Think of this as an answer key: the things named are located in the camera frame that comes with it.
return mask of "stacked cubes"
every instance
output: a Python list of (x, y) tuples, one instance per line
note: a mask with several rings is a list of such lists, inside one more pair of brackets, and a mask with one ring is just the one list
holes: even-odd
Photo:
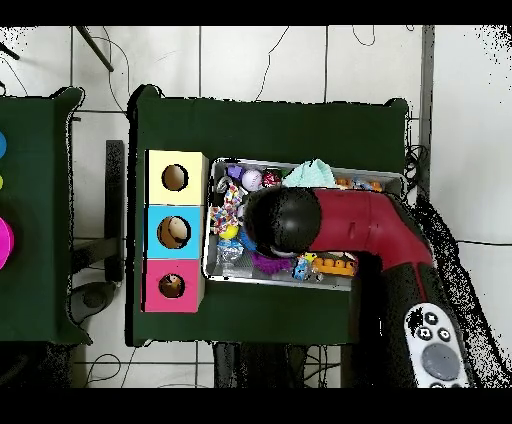
[(147, 150), (142, 310), (197, 312), (208, 160), (200, 152)]

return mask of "box hole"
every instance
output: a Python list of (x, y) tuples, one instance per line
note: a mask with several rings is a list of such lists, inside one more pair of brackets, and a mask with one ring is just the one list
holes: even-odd
[(181, 249), (190, 239), (190, 224), (181, 216), (164, 218), (156, 230), (156, 236), (162, 246), (168, 249)]
[(158, 290), (168, 299), (183, 296), (185, 281), (178, 274), (167, 274), (158, 283)]
[(187, 170), (178, 164), (169, 165), (162, 172), (162, 184), (170, 191), (183, 190), (188, 184)]

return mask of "yellow ball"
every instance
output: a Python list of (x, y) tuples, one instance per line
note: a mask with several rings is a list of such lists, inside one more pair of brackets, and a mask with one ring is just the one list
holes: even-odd
[(236, 225), (228, 225), (226, 231), (223, 233), (219, 233), (219, 237), (224, 240), (229, 240), (235, 237), (238, 234), (238, 226)]

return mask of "controller button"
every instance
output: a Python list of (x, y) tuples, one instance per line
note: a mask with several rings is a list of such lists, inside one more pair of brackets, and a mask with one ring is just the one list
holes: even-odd
[(448, 343), (450, 341), (450, 332), (446, 328), (440, 328), (437, 335), (443, 342)]
[(421, 340), (429, 341), (430, 339), (432, 339), (432, 331), (430, 331), (430, 328), (427, 327), (418, 328), (418, 331), (416, 331), (416, 335)]
[(433, 312), (427, 312), (425, 314), (425, 322), (430, 325), (436, 325), (439, 322), (439, 319)]
[(432, 377), (443, 381), (455, 380), (460, 371), (460, 361), (452, 348), (434, 343), (423, 349), (421, 364)]

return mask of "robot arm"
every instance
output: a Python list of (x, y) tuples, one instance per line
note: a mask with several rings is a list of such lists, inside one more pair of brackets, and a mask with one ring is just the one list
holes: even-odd
[(382, 261), (372, 357), (394, 387), (468, 387), (464, 344), (426, 239), (394, 198), (370, 191), (275, 187), (244, 217), (261, 253), (346, 250)]

